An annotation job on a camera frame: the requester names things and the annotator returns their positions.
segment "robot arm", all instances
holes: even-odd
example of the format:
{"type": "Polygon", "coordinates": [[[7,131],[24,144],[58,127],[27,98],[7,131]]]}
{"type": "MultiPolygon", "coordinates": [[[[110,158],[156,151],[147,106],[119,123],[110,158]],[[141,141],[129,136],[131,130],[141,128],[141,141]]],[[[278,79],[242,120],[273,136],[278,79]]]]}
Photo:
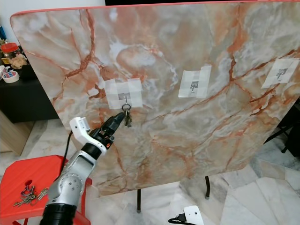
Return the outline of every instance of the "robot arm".
{"type": "Polygon", "coordinates": [[[125,117],[119,113],[110,117],[101,128],[92,130],[85,118],[76,117],[70,126],[84,146],[65,165],[61,175],[49,187],[48,202],[40,225],[72,225],[85,181],[96,166],[100,155],[104,155],[114,141],[113,134],[125,117]]]}

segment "black cable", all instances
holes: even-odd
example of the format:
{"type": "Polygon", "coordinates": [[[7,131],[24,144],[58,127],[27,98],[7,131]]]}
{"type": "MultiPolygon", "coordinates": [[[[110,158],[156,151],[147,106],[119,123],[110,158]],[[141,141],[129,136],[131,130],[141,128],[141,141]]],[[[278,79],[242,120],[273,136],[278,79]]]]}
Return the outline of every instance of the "black cable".
{"type": "Polygon", "coordinates": [[[195,224],[191,224],[186,222],[186,215],[184,213],[179,214],[177,217],[175,218],[171,218],[168,220],[168,222],[170,224],[184,224],[184,225],[195,225],[195,224]]]}
{"type": "Polygon", "coordinates": [[[65,155],[64,155],[64,158],[61,162],[61,166],[60,166],[60,175],[61,175],[61,172],[65,166],[65,161],[66,161],[66,158],[67,158],[67,153],[68,153],[68,148],[69,148],[69,143],[70,143],[70,139],[71,139],[71,135],[73,134],[73,132],[71,131],[70,134],[69,134],[69,137],[67,138],[67,146],[66,146],[66,151],[65,151],[65,155]]]}
{"type": "Polygon", "coordinates": [[[187,223],[187,222],[181,222],[181,221],[177,221],[176,218],[172,218],[168,220],[170,224],[185,224],[185,225],[195,225],[195,224],[191,224],[191,223],[187,223]]]}

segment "metal table leg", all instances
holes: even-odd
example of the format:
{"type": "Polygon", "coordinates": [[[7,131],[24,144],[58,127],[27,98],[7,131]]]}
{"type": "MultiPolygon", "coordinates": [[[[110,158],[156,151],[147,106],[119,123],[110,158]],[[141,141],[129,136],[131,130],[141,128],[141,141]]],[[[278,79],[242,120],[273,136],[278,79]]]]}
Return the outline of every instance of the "metal table leg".
{"type": "Polygon", "coordinates": [[[210,198],[210,179],[208,176],[205,177],[205,182],[206,182],[206,195],[205,198],[209,199],[210,198]]]}
{"type": "Polygon", "coordinates": [[[136,207],[136,212],[140,213],[141,212],[141,190],[137,190],[137,207],[136,207]]]}
{"type": "Polygon", "coordinates": [[[283,150],[281,150],[282,153],[285,153],[287,150],[287,147],[285,147],[283,150]]]}

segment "red stool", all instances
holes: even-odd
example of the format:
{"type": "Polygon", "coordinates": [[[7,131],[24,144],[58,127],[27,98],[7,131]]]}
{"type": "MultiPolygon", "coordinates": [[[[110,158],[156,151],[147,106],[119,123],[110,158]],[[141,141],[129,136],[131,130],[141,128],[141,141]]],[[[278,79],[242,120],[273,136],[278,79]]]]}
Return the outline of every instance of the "red stool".
{"type": "MultiPolygon", "coordinates": [[[[21,201],[20,194],[25,189],[25,183],[29,180],[32,181],[31,185],[35,186],[37,193],[50,187],[60,173],[62,160],[63,157],[57,155],[20,160],[5,170],[0,184],[0,224],[20,225],[16,220],[25,219],[24,225],[26,225],[28,218],[43,215],[48,201],[47,196],[34,206],[23,204],[20,207],[15,207],[14,203],[21,201]]],[[[90,221],[85,217],[85,196],[86,187],[91,184],[92,180],[88,178],[82,195],[81,213],[76,211],[73,220],[76,225],[90,225],[90,221]]]]}

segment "masking tape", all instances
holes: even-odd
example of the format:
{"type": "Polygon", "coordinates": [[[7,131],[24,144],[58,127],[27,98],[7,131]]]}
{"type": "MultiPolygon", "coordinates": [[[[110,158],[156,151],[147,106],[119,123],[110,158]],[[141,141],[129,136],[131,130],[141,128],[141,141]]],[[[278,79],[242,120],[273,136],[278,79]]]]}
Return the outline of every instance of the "masking tape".
{"type": "Polygon", "coordinates": [[[110,109],[121,109],[126,103],[125,98],[128,96],[127,103],[132,108],[142,107],[142,84],[140,79],[128,79],[127,82],[116,83],[115,79],[105,82],[105,94],[110,109]]]}
{"type": "Polygon", "coordinates": [[[206,98],[208,91],[208,84],[210,81],[211,65],[201,67],[196,71],[183,71],[180,89],[178,93],[179,98],[206,98]],[[192,89],[193,83],[196,83],[196,88],[192,89]]]}
{"type": "Polygon", "coordinates": [[[298,63],[299,58],[277,59],[263,83],[262,88],[269,88],[271,85],[277,83],[288,83],[298,63]]]}
{"type": "Polygon", "coordinates": [[[2,78],[6,83],[13,83],[18,81],[20,79],[20,76],[16,71],[9,71],[3,74],[2,78]]]}

